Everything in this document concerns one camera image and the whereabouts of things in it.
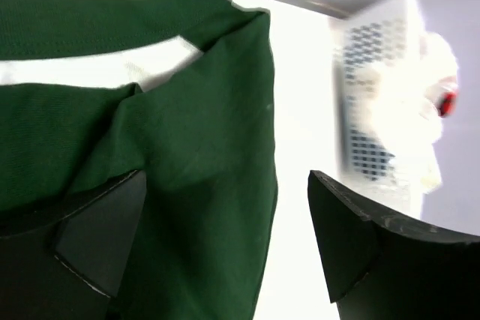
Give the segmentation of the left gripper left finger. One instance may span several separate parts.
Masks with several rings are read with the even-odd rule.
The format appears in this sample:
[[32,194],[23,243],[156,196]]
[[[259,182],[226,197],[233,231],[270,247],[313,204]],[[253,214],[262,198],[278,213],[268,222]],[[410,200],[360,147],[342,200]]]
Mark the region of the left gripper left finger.
[[1,221],[2,319],[104,319],[146,197],[143,171]]

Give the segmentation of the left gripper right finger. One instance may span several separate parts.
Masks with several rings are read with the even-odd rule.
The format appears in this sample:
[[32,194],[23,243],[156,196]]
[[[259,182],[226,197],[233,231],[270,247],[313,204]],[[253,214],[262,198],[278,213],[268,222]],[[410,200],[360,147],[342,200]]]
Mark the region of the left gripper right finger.
[[320,171],[307,196],[330,301],[350,320],[477,320],[479,237],[363,197]]

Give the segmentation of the white t shirt red print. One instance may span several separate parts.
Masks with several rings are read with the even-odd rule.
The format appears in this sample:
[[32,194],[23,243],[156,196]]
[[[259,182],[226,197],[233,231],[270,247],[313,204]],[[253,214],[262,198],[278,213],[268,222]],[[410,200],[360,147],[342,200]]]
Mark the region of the white t shirt red print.
[[430,193],[442,183],[433,149],[458,95],[458,64],[437,33],[420,37],[420,53],[418,61],[399,61],[382,72],[375,122],[385,148],[406,161],[408,176]]

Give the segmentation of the white green raglan t shirt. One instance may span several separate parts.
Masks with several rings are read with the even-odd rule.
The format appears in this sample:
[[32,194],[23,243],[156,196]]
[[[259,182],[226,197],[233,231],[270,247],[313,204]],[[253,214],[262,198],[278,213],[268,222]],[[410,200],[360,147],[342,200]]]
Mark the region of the white green raglan t shirt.
[[143,171],[104,319],[252,319],[278,198],[271,19],[233,0],[1,0],[1,221]]

